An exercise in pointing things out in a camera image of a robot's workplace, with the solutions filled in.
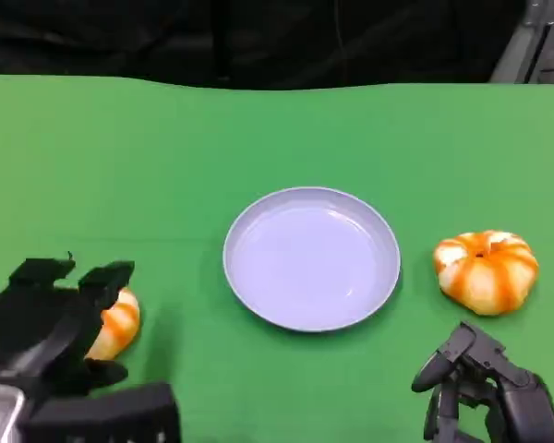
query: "green table surface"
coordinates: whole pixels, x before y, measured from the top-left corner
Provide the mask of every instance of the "green table surface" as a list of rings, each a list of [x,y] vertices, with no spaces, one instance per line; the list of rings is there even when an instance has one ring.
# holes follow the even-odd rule
[[[328,335],[275,328],[223,276],[249,203],[328,186],[387,218],[399,291]],[[526,305],[479,318],[449,301],[436,243],[502,229],[534,248]],[[0,289],[25,257],[136,261],[144,313],[121,387],[172,383],[186,443],[421,441],[418,368],[461,319],[494,334],[554,397],[554,87],[197,90],[114,78],[0,77]],[[483,411],[464,428],[484,436]]]

